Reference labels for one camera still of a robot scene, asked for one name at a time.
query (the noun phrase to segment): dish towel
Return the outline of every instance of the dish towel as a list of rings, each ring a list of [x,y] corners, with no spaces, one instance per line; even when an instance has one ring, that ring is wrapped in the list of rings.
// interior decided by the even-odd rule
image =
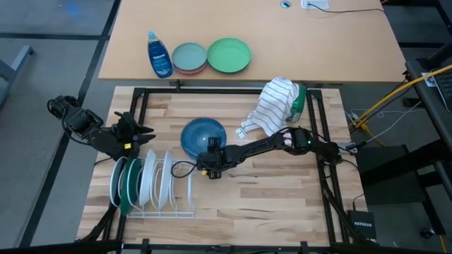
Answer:
[[[256,110],[249,113],[241,124],[243,131],[247,133],[262,128],[267,136],[271,136],[287,127],[285,119],[290,115],[298,92],[298,84],[282,77],[267,83],[259,96]]]

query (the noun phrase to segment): dish soap bottle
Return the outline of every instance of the dish soap bottle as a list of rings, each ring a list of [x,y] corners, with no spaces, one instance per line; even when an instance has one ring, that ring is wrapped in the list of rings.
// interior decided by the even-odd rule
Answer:
[[[150,65],[159,78],[167,78],[172,75],[170,55],[153,31],[148,32],[148,54]]]

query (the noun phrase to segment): wooden tabletop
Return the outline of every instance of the wooden tabletop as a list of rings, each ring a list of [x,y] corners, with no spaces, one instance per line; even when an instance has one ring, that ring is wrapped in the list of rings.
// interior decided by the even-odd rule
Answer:
[[[114,111],[129,110],[132,92],[133,87],[116,87],[107,126],[117,122]],[[332,140],[350,141],[339,90],[325,89],[322,93]],[[190,120],[198,117],[217,119],[225,127],[227,144],[243,145],[264,138],[262,130],[251,131],[244,139],[234,132],[256,108],[257,99],[258,95],[151,94],[144,125],[154,128],[157,137],[141,146],[141,156],[145,157],[148,149],[153,149],[157,157],[163,158],[169,150],[175,158],[185,159],[180,133]],[[307,108],[296,125],[310,128]],[[343,157],[355,162],[350,155]],[[97,160],[103,158],[106,155],[100,154]],[[113,165],[112,161],[103,162],[94,169],[79,238],[87,235],[107,210]],[[359,173],[347,162],[339,164],[337,169],[345,209],[351,209],[352,199],[363,193]],[[161,244],[298,246],[300,241],[308,241],[310,246],[328,246],[313,153],[292,156],[283,151],[267,152],[248,158],[214,181],[199,171],[193,174],[195,218],[127,219],[126,243],[141,243],[143,238],[149,238],[151,243]],[[176,181],[176,190],[179,184],[184,185]],[[356,204],[358,210],[366,210],[364,197],[358,198]],[[333,214],[340,239],[338,218]],[[113,230],[117,228],[117,219],[115,216]]]
[[[405,70],[402,52],[380,11],[324,13],[300,0],[123,0],[99,78],[158,80],[149,62],[147,33],[153,30],[169,54],[180,44],[206,49],[235,37],[252,52],[249,66],[224,74],[210,66],[197,75],[173,73],[168,80],[291,80],[356,83],[397,82]],[[379,0],[330,1],[330,11],[382,8]]]

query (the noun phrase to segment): white dish rack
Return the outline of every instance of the white dish rack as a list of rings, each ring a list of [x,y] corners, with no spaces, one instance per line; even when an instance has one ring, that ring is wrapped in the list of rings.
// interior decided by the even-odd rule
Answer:
[[[151,158],[154,162],[151,162],[151,164],[148,162],[146,163],[146,159]],[[130,202],[131,198],[128,193],[128,199],[129,200],[122,200],[121,202],[129,202],[133,210],[127,215],[128,218],[172,218],[172,219],[193,219],[194,218],[194,204],[191,197],[191,189],[192,189],[192,174],[189,174],[187,177],[183,179],[175,179],[171,175],[171,168],[172,165],[175,163],[178,163],[178,171],[182,169],[183,161],[172,159],[171,152],[167,152],[165,155],[165,159],[155,159],[155,154],[152,150],[148,151],[148,156],[146,159],[143,158],[137,158],[142,161],[142,165],[145,165],[145,167],[152,167],[152,170],[147,170],[148,173],[153,174],[150,179],[151,182],[149,183],[149,190],[141,190],[140,186],[143,184],[144,179],[149,179],[149,177],[144,177],[142,174],[145,171],[144,167],[141,168],[139,175],[138,175],[138,181],[140,181],[140,184],[137,184],[136,192],[138,195],[138,200],[140,200],[140,192],[141,191],[149,191],[149,200],[144,203],[143,201],[140,201],[141,203],[144,203],[143,205],[139,205],[139,201],[136,202],[136,204],[133,204]],[[185,164],[186,166],[189,165],[190,167],[187,167],[187,170],[190,170],[192,166],[190,164]],[[166,170],[169,170],[165,172],[166,174],[169,174],[169,177],[165,177],[167,181],[162,177],[164,168]],[[121,198],[121,189],[122,189],[122,180],[124,179],[124,172],[126,170],[123,169],[121,174],[119,175],[119,180],[117,181],[117,192],[119,198]],[[176,191],[175,191],[175,182],[177,181],[178,186],[184,186],[186,185],[186,192],[182,191],[186,196],[184,198],[178,198],[176,197]],[[111,196],[112,192],[110,191],[110,200],[114,200],[114,197]]]

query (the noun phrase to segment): white cord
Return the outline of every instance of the white cord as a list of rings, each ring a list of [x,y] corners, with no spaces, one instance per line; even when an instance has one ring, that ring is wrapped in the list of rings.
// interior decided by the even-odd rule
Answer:
[[[380,132],[380,134],[377,134],[375,136],[373,136],[371,139],[369,139],[368,141],[366,141],[366,143],[371,142],[372,140],[376,139],[377,137],[383,135],[386,131],[389,131],[392,129],[392,127],[394,127],[406,114],[412,112],[412,109],[414,109],[417,105],[421,104],[421,102],[416,103],[415,106],[413,106],[411,109],[408,109],[408,111],[406,111],[405,113],[403,113],[403,115],[401,115],[397,120],[395,120],[395,122],[389,126],[389,128],[387,128],[386,130]]]
[[[351,109],[350,112],[354,113],[353,111],[367,111],[367,109]],[[411,112],[417,112],[417,111],[425,111],[425,109],[416,109],[416,110],[412,110]],[[400,113],[400,114],[404,114],[406,111],[380,111],[376,116],[380,119],[382,119],[384,117],[385,113]]]

